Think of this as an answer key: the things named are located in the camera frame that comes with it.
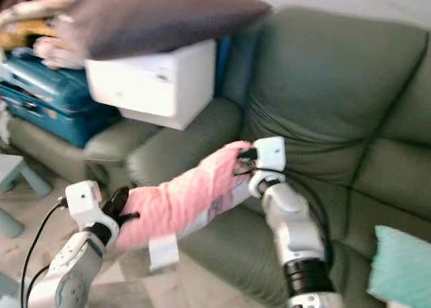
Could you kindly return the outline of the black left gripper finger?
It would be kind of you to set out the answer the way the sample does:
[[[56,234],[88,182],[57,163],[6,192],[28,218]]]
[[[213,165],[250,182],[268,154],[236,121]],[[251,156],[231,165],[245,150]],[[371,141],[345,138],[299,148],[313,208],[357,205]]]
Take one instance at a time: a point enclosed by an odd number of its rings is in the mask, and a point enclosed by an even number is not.
[[[104,213],[107,216],[121,216],[125,209],[130,189],[128,187],[118,188],[104,204]]]

